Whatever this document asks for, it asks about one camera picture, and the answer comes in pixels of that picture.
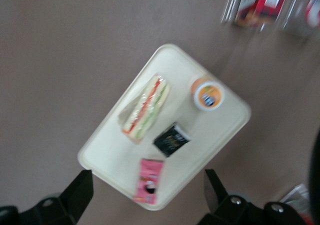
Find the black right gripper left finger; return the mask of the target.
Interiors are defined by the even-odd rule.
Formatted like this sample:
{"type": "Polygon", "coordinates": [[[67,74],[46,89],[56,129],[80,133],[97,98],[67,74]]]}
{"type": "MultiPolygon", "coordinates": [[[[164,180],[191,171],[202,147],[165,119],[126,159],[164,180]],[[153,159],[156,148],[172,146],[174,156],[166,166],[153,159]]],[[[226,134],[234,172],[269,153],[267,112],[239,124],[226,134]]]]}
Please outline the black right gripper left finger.
{"type": "Polygon", "coordinates": [[[59,195],[47,197],[19,215],[21,225],[76,225],[94,195],[93,174],[82,170],[59,195]]]}

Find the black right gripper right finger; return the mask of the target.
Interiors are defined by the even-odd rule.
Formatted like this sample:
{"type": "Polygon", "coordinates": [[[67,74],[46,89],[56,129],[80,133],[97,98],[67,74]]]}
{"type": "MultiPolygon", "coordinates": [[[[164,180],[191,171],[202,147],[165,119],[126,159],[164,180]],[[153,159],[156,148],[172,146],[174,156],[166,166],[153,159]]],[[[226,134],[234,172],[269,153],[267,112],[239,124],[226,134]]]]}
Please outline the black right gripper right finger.
{"type": "Polygon", "coordinates": [[[199,225],[264,225],[263,210],[239,195],[230,195],[213,169],[204,171],[204,196],[209,212],[199,225]]]}

